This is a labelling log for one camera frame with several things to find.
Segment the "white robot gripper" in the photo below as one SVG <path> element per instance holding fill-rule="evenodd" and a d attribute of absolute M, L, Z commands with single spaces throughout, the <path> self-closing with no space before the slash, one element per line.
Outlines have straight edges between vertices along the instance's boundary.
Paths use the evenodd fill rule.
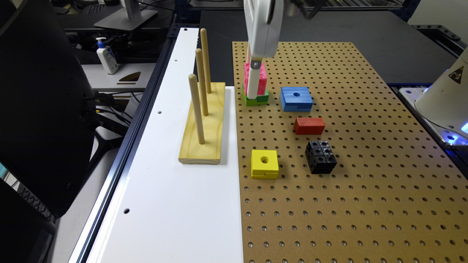
<path fill-rule="evenodd" d="M 283 12 L 283 0 L 244 0 L 248 34 L 246 63 L 250 63 L 248 99 L 257 98 L 262 59 L 276 54 Z"/>

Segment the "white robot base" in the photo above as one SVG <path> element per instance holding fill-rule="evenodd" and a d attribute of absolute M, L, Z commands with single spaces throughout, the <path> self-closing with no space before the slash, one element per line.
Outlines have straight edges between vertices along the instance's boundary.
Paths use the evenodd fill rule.
<path fill-rule="evenodd" d="M 443 145 L 467 146 L 467 51 L 428 88 L 401 88 L 399 93 Z"/>

